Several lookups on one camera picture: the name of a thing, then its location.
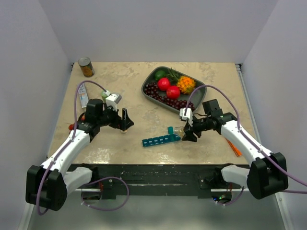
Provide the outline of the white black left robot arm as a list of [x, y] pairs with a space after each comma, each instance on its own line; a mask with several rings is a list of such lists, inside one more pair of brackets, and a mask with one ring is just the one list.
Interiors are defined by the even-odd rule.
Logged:
[[32, 165], [28, 169], [26, 202], [58, 211], [75, 189], [82, 185], [96, 187], [99, 184], [97, 170], [89, 166], [79, 166], [69, 172], [69, 167], [79, 153], [92, 142], [101, 127], [109, 126], [126, 131], [133, 125], [126, 108], [123, 108], [122, 115], [119, 115], [115, 102], [89, 100], [85, 112], [74, 122], [68, 138], [58, 150], [41, 165]]

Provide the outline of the clear pill bottle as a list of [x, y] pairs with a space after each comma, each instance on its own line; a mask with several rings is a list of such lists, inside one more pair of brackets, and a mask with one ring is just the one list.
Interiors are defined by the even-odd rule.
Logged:
[[179, 126], [179, 127], [174, 127], [173, 128], [174, 134], [178, 135], [179, 137], [183, 138], [185, 135], [184, 127]]

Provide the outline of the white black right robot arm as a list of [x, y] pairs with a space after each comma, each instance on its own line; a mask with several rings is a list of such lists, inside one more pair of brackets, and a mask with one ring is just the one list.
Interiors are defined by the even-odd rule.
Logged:
[[214, 184], [225, 188], [230, 183], [247, 188], [256, 199], [262, 199], [288, 188], [286, 159], [281, 153], [272, 153], [258, 143], [241, 126], [232, 113], [224, 113], [216, 99], [203, 103], [206, 116], [197, 118], [191, 108], [180, 109], [185, 121], [183, 141], [196, 142], [203, 131], [214, 130], [229, 140], [246, 159], [249, 168], [234, 164], [218, 167]]

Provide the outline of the teal weekly pill organizer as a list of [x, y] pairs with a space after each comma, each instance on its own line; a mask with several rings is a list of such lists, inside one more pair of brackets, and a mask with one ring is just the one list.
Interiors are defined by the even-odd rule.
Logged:
[[143, 139], [142, 146], [146, 148], [146, 147], [151, 147], [151, 146], [157, 146], [157, 145], [177, 142], [180, 140], [181, 140], [181, 136], [175, 132], [172, 126], [169, 126], [167, 128], [167, 135]]

